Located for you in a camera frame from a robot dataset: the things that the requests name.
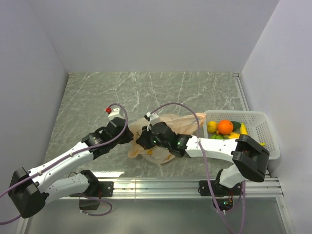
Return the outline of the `orange translucent plastic bag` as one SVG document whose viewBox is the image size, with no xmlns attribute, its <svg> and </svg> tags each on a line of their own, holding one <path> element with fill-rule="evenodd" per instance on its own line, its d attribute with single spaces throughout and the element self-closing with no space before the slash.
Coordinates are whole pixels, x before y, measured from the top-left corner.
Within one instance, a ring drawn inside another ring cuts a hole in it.
<svg viewBox="0 0 312 234">
<path fill-rule="evenodd" d="M 164 114 L 159 118 L 160 121 L 165 122 L 176 134 L 193 134 L 197 129 L 197 123 L 193 115 L 178 116 L 175 114 Z M 175 156 L 167 149 L 155 146 L 149 150 L 143 149 L 142 146 L 136 143 L 142 132 L 142 127 L 147 125 L 148 121 L 145 118 L 140 118 L 129 125 L 129 130 L 134 134 L 134 139 L 130 142 L 131 148 L 128 151 L 128 158 L 135 158 L 138 155 L 151 163 L 161 165 L 167 163 L 175 158 Z"/>
</svg>

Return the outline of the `yellow pear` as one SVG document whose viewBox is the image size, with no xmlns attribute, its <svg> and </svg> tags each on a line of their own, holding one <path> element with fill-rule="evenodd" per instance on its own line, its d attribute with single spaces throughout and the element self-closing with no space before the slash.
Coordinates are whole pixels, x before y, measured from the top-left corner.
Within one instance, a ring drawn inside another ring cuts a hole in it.
<svg viewBox="0 0 312 234">
<path fill-rule="evenodd" d="M 216 121 L 207 122 L 207 131 L 208 133 L 215 133 L 217 131 L 218 123 Z"/>
</svg>

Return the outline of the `bright green apple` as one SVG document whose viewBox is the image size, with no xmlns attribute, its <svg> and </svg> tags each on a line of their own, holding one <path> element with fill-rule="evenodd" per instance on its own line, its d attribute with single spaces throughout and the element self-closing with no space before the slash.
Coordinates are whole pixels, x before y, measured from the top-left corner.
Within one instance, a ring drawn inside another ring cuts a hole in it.
<svg viewBox="0 0 312 234">
<path fill-rule="evenodd" d="M 224 136 L 222 135 L 219 135 L 219 134 L 214 134 L 210 137 L 210 139 L 221 139 L 223 140 L 224 139 Z"/>
</svg>

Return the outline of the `orange fruit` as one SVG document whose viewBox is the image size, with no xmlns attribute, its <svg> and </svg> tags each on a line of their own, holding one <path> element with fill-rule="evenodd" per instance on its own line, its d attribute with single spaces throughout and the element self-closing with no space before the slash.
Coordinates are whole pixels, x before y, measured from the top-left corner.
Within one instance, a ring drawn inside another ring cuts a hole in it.
<svg viewBox="0 0 312 234">
<path fill-rule="evenodd" d="M 234 129 L 234 126 L 230 120 L 224 119 L 218 123 L 217 130 L 222 135 L 227 135 L 231 133 Z"/>
</svg>

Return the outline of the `yellow mango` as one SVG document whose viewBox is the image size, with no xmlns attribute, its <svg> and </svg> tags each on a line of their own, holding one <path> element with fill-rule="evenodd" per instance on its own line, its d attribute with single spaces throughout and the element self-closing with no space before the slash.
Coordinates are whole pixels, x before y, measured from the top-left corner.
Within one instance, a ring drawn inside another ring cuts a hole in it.
<svg viewBox="0 0 312 234">
<path fill-rule="evenodd" d="M 235 132 L 231 132 L 231 133 L 229 133 L 229 134 L 227 134 L 227 135 L 223 135 L 223 137 L 224 137 L 225 139 L 237 139 L 237 138 L 240 137 L 240 134 L 235 133 Z"/>
</svg>

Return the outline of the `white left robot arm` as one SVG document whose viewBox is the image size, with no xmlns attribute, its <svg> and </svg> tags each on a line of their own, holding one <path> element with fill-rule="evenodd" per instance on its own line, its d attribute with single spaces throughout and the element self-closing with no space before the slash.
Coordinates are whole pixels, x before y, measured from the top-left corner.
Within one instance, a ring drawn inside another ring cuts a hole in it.
<svg viewBox="0 0 312 234">
<path fill-rule="evenodd" d="M 67 152 L 41 166 L 17 169 L 12 176 L 8 195 L 22 218 L 37 214 L 46 204 L 61 197 L 82 194 L 99 196 L 99 180 L 90 170 L 72 178 L 62 178 L 78 166 L 109 153 L 118 144 L 129 143 L 133 134 L 126 118 L 114 117 L 104 127 L 87 134 Z"/>
</svg>

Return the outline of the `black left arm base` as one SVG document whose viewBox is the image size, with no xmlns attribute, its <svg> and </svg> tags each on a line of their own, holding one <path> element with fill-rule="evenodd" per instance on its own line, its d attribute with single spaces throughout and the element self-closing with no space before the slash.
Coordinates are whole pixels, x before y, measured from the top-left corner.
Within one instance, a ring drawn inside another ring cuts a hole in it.
<svg viewBox="0 0 312 234">
<path fill-rule="evenodd" d="M 113 206 L 111 202 L 105 200 L 106 197 L 112 197 L 114 182 L 100 181 L 98 185 L 90 185 L 83 193 L 76 193 L 70 197 L 79 198 L 78 206 L 81 213 L 88 216 L 104 216 L 109 214 Z"/>
</svg>

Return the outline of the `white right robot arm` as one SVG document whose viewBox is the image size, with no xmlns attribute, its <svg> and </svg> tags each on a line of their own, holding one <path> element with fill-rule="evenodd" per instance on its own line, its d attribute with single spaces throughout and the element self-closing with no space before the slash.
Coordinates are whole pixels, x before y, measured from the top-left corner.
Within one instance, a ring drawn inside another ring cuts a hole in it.
<svg viewBox="0 0 312 234">
<path fill-rule="evenodd" d="M 269 162 L 269 151 L 248 135 L 237 139 L 209 139 L 176 134 L 164 122 L 144 126 L 136 143 L 145 150 L 155 146 L 167 149 L 176 157 L 208 157 L 232 163 L 217 176 L 214 188 L 227 194 L 236 184 L 250 180 L 263 182 Z"/>
</svg>

